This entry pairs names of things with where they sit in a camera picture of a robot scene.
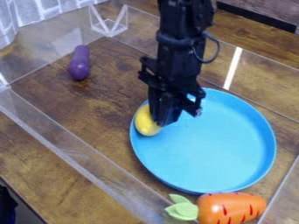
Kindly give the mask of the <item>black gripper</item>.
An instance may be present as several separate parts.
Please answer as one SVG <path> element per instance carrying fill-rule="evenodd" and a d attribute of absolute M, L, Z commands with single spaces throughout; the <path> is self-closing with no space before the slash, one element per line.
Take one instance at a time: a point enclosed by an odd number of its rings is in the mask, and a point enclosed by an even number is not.
<path fill-rule="evenodd" d="M 149 104 L 153 119 L 161 127 L 177 123 L 182 112 L 197 116 L 202 111 L 205 90 L 198 82 L 206 63 L 206 34 L 185 38 L 157 33 L 158 56 L 141 58 L 139 79 L 149 86 Z"/>

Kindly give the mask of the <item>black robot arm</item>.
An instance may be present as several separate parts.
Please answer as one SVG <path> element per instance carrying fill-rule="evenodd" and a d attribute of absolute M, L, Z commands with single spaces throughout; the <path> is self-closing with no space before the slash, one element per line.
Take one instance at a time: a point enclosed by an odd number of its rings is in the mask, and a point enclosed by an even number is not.
<path fill-rule="evenodd" d="M 206 92 L 198 82 L 202 66 L 217 58 L 205 57 L 206 43 L 215 41 L 211 0 L 158 0 L 161 25 L 158 56 L 141 58 L 139 79 L 149 86 L 150 115 L 162 127 L 177 123 L 183 112 L 202 113 Z"/>

